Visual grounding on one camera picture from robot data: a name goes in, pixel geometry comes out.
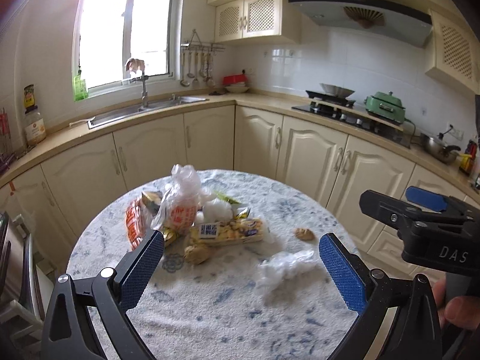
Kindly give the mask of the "person's right hand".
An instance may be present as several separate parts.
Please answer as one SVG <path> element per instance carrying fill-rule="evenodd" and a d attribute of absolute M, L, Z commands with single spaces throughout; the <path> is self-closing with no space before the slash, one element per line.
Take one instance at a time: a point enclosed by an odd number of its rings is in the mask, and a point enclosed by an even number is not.
<path fill-rule="evenodd" d="M 442 328 L 445 323 L 453 324 L 461 329 L 475 331 L 480 323 L 480 301 L 478 297 L 454 297 L 444 303 L 446 297 L 446 279 L 433 285 L 433 296 L 438 307 L 439 323 Z"/>

